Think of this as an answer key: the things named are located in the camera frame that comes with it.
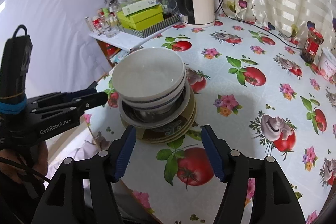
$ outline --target pink heart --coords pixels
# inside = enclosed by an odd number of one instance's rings
[[[244,0],[238,0],[238,4],[242,9],[247,7],[247,2]]]

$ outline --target pink and white cup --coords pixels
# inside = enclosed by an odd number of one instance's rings
[[[327,81],[336,73],[336,58],[331,53],[329,48],[322,48],[321,58],[318,63],[318,68],[320,70],[321,76]]]

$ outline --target screw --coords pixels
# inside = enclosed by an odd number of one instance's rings
[[[267,157],[266,157],[266,160],[267,160],[268,162],[275,162],[275,158],[273,158],[272,156],[267,156]]]
[[[72,158],[65,158],[63,161],[65,164],[69,164],[72,162]]]
[[[231,150],[230,154],[234,157],[238,157],[240,155],[240,152],[238,150],[233,149]]]
[[[98,153],[99,157],[105,157],[108,154],[106,150],[102,150]]]

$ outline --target stack of bowls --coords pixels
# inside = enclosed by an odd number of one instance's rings
[[[121,118],[136,128],[157,128],[176,119],[187,107],[191,88],[179,55],[166,48],[129,54],[112,73],[119,93]]]

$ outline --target glass jar with red lid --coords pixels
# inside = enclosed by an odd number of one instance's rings
[[[306,44],[301,52],[302,59],[309,64],[313,63],[317,50],[319,49],[319,45],[322,43],[322,34],[313,27],[310,27]]]

